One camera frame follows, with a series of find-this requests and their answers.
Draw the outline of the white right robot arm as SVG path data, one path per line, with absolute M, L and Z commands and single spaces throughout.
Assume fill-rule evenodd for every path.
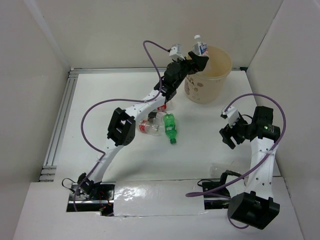
M 274 110 L 266 106 L 256 106 L 251 122 L 247 123 L 233 106 L 233 103 L 244 97 L 247 97 L 247 94 L 236 97 L 222 109 L 220 116 L 228 123 L 219 133 L 223 143 L 231 149 L 245 140 L 250 141 L 250 169 L 233 180 L 227 178 L 220 181 L 215 188 L 186 193 L 186 197 L 218 196 L 218 192 L 223 196 L 230 196 L 236 189 L 235 183 L 247 180 L 243 192 L 229 197 L 227 218 L 230 223 L 243 223 L 243 229 L 254 227 L 263 230 L 280 212 L 280 204 L 276 203 L 273 197 L 272 179 L 276 151 L 285 134 L 287 120 L 278 102 L 269 96 L 259 94 L 259 97 L 271 101 L 278 107 L 283 125 L 278 127 L 273 124 Z

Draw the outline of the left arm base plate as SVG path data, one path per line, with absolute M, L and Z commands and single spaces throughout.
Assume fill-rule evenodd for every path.
M 114 216 L 115 184 L 102 182 L 91 196 L 78 190 L 75 197 L 77 212 L 97 212 L 101 216 Z

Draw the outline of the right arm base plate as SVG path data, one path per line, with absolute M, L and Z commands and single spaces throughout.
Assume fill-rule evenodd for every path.
M 197 182 L 197 185 L 201 187 L 203 192 L 212 190 L 214 188 L 223 185 L 221 181 L 217 178 L 214 179 L 201 179 Z M 230 192 L 223 188 L 217 192 L 207 194 L 203 196 L 204 198 L 204 209 L 205 210 L 219 210 L 228 209 L 231 195 Z

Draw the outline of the clear bottle black label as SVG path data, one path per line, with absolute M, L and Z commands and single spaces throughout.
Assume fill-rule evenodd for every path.
M 163 122 L 163 112 L 152 111 L 147 115 L 147 120 L 150 123 L 161 125 Z

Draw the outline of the clear bottle blue white label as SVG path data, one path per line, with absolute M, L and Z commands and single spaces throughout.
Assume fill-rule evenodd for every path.
M 197 56 L 208 56 L 208 45 L 202 41 L 200 35 L 194 36 L 195 43 L 191 48 L 191 51 L 195 53 Z

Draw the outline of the green plastic bottle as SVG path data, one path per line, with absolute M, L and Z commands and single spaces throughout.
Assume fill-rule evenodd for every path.
M 164 132 L 166 136 L 169 138 L 169 141 L 172 145 L 175 145 L 177 143 L 176 137 L 177 137 L 177 126 L 175 122 L 175 117 L 172 113 L 165 114 L 163 116 L 163 122 L 164 122 Z

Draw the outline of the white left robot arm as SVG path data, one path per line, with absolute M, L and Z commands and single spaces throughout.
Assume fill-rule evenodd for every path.
M 99 193 L 99 185 L 102 178 L 116 156 L 116 154 L 124 147 L 129 145 L 135 138 L 136 123 L 153 111 L 154 109 L 164 105 L 170 101 L 177 93 L 177 88 L 188 75 L 194 75 L 202 72 L 209 61 L 207 56 L 197 56 L 193 52 L 189 52 L 189 59 L 174 60 L 167 65 L 164 76 L 159 78 L 159 82 L 154 86 L 153 90 L 143 99 L 108 99 L 100 101 L 92 105 L 83 115 L 80 122 L 80 131 L 85 142 L 95 151 L 101 153 L 101 157 L 88 173 L 82 173 L 78 178 L 77 187 L 74 196 L 81 194 L 88 200 L 97 197 Z M 116 108 L 113 111 L 109 125 L 107 127 L 106 147 L 105 150 L 99 149 L 92 145 L 87 139 L 84 131 L 84 123 L 87 115 L 95 107 L 109 102 L 133 102 L 134 104 L 125 109 Z

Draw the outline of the clear bottle red label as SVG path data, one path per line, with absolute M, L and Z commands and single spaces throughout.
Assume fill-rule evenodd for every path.
M 152 136 L 160 136 L 161 135 L 161 129 L 160 125 L 156 123 L 149 122 L 147 120 L 142 120 L 138 125 L 138 130 L 147 135 Z
M 157 112 L 167 112 L 167 111 L 172 111 L 175 107 L 175 104 L 173 103 L 172 100 L 164 103 L 163 105 L 157 107 L 155 110 Z

